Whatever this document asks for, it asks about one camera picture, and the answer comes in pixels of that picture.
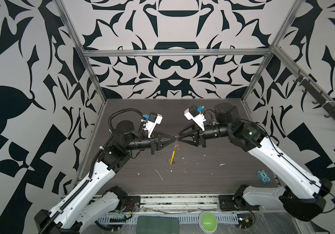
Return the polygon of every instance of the dark wooden table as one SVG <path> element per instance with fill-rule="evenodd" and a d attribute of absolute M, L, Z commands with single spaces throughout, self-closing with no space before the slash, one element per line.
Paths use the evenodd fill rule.
<path fill-rule="evenodd" d="M 88 173 L 92 158 L 99 146 L 103 145 L 110 136 L 108 118 L 114 112 L 125 108 L 136 108 L 142 113 L 149 114 L 151 111 L 159 113 L 163 119 L 162 123 L 156 126 L 155 131 L 176 136 L 179 130 L 189 124 L 184 117 L 185 109 L 191 105 L 203 105 L 206 109 L 213 109 L 221 102 L 230 102 L 235 105 L 240 117 L 248 119 L 238 99 L 109 100 L 84 169 L 84 175 Z M 125 119 L 132 121 L 136 130 L 139 128 L 140 116 L 135 112 L 116 116 L 113 119 L 113 126 Z M 185 143 L 180 143 L 180 146 L 180 150 L 175 152 L 173 165 L 168 161 L 173 153 L 173 144 L 161 151 L 156 151 L 154 155 L 146 149 L 136 159 L 130 159 L 116 176 L 100 189 L 98 194 L 115 185 L 129 194 L 235 192 L 242 184 L 257 187 L 277 186 L 269 168 L 255 157 L 232 145 L 227 137 L 208 140 L 206 148 Z M 261 183 L 256 172 L 262 169 L 269 173 L 272 183 L 267 185 Z"/>

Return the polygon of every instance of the plastic sheet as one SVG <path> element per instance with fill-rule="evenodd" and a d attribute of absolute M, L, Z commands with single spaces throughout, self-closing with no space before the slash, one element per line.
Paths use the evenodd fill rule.
<path fill-rule="evenodd" d="M 254 225 L 248 229 L 240 229 L 235 225 L 219 223 L 214 234 L 298 234 L 301 233 L 295 218 L 286 212 L 254 212 L 256 220 Z M 104 231 L 95 224 L 90 225 L 83 234 L 110 234 L 110 231 Z M 114 231 L 114 234 L 136 234 L 135 224 L 125 224 L 123 227 Z M 180 234 L 204 233 L 199 224 L 180 224 Z"/>

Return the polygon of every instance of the patterned backdrop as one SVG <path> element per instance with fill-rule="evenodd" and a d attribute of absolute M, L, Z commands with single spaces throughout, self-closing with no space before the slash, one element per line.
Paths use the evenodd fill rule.
<path fill-rule="evenodd" d="M 281 46 L 335 100 L 335 0 L 307 0 Z M 273 57 L 247 104 L 252 118 L 267 127 L 284 152 L 332 181 L 335 196 L 335 121 L 324 117 L 325 110 L 294 79 Z M 325 199 L 324 211 L 334 208 L 335 199 Z M 316 231 L 335 234 L 335 209 L 312 222 Z"/>
<path fill-rule="evenodd" d="M 0 233 L 37 233 L 101 106 L 51 0 L 0 0 Z"/>
<path fill-rule="evenodd" d="M 64 0 L 83 47 L 268 48 L 293 0 Z M 262 56 L 92 58 L 107 98 L 242 97 Z"/>

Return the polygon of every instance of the blue toy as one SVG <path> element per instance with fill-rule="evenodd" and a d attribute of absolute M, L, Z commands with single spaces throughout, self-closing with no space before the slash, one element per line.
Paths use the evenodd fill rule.
<path fill-rule="evenodd" d="M 257 171 L 257 176 L 263 184 L 270 183 L 272 181 L 264 170 Z"/>

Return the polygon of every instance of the green ball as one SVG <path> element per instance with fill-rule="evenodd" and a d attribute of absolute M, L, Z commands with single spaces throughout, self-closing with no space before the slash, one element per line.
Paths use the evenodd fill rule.
<path fill-rule="evenodd" d="M 217 219 L 212 213 L 205 213 L 201 217 L 201 225 L 206 231 L 213 232 L 217 228 Z"/>

